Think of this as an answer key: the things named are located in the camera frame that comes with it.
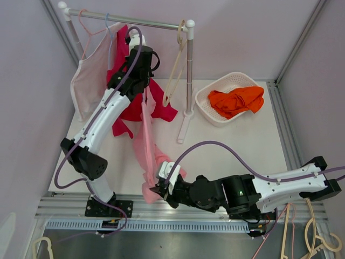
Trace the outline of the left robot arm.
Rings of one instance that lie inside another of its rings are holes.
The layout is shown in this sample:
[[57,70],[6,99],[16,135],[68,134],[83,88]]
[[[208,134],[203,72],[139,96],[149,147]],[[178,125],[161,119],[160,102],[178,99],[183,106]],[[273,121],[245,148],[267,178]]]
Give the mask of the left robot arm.
[[86,125],[73,139],[64,138],[61,149],[65,154],[63,162],[68,162],[81,174],[92,194],[87,202],[87,217],[122,217],[131,215],[131,201],[117,201],[105,176],[108,162],[98,152],[101,144],[121,113],[149,85],[153,71],[159,66],[151,66],[156,52],[148,46],[135,46],[129,56],[113,74],[107,88]]

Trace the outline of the orange t shirt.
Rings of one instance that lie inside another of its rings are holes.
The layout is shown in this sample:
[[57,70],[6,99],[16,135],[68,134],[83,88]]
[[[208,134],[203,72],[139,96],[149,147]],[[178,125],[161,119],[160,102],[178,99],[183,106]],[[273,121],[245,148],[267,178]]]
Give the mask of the orange t shirt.
[[259,86],[240,87],[229,93],[212,90],[208,99],[220,116],[231,119],[246,111],[257,113],[264,104],[264,89]]

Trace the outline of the beige plastic hanger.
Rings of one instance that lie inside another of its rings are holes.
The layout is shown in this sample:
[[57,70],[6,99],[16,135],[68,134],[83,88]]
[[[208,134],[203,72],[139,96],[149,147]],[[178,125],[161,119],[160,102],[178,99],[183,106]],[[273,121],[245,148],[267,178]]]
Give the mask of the beige plastic hanger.
[[184,71],[185,65],[187,63],[187,61],[184,61],[183,66],[182,66],[182,68],[181,68],[181,70],[178,73],[178,76],[176,78],[176,81],[172,85],[171,83],[174,79],[174,75],[176,73],[177,67],[180,64],[180,59],[182,57],[182,53],[183,53],[183,51],[187,45],[187,40],[184,40],[184,38],[182,37],[182,32],[183,32],[185,26],[186,26],[186,21],[183,19],[180,21],[178,29],[177,29],[177,43],[179,45],[179,50],[178,50],[178,54],[177,54],[175,62],[174,62],[174,66],[173,66],[172,71],[171,71],[170,76],[169,76],[167,87],[165,88],[165,91],[163,94],[163,99],[162,99],[163,107],[167,107],[170,104],[170,99],[173,97],[173,95],[176,91],[177,84],[180,81],[182,72]]

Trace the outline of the pink t shirt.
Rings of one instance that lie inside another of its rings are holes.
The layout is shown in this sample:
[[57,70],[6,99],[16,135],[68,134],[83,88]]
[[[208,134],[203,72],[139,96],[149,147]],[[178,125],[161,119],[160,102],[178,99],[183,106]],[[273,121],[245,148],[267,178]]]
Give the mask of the pink t shirt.
[[144,170],[142,184],[142,194],[146,203],[156,202],[160,196],[150,191],[149,188],[155,187],[158,182],[157,173],[162,162],[173,162],[155,143],[153,132],[153,118],[151,113],[154,111],[156,102],[147,87],[143,94],[142,106],[142,124],[138,134],[134,137],[133,149],[135,157]]

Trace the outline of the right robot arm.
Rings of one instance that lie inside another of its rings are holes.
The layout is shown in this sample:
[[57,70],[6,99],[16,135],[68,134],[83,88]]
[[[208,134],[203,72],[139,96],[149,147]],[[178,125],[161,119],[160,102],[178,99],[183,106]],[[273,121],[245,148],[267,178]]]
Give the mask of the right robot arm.
[[229,216],[257,219],[289,202],[322,201],[341,192],[337,180],[326,178],[327,164],[317,156],[303,167],[260,178],[253,174],[208,180],[199,175],[192,183],[180,174],[180,166],[163,162],[158,182],[150,190],[172,208],[180,204],[215,213],[223,207]]

